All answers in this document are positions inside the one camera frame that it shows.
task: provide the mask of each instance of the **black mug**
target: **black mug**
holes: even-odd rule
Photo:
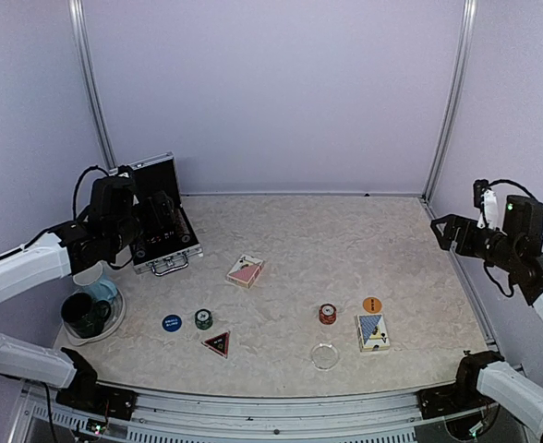
[[[96,302],[87,293],[73,293],[62,304],[60,315],[81,339],[97,337],[103,332],[112,306],[104,300]]]

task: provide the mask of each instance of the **blue poker chip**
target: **blue poker chip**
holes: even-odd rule
[[[163,319],[163,329],[167,332],[175,332],[181,328],[181,318],[179,316],[167,316]]]

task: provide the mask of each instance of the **green poker chip stack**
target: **green poker chip stack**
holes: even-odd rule
[[[208,309],[201,309],[196,313],[196,326],[202,330],[212,326],[212,313]]]

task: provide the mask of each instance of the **red triangle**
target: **red triangle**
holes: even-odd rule
[[[237,270],[231,274],[231,277],[240,281],[249,281],[251,277],[258,271],[259,265],[249,265],[246,268]]]
[[[231,333],[225,332],[224,334],[217,335],[211,339],[207,339],[202,344],[209,349],[212,349],[217,354],[224,358],[228,358],[228,345],[231,341]]]

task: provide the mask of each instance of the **wall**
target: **wall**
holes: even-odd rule
[[[182,192],[421,194],[462,0],[85,3],[115,154]]]
[[[433,200],[439,215],[476,218],[472,183],[511,178],[543,201],[543,1],[479,3],[463,97]],[[507,193],[496,189],[501,202]],[[500,295],[476,259],[463,260],[504,355],[543,386],[543,324],[517,294]],[[505,283],[503,273],[496,274]]]
[[[0,253],[69,219],[78,175],[100,160],[67,2],[0,1]],[[67,290],[50,283],[0,305],[0,331],[51,345]],[[0,442],[19,387],[0,377]]]

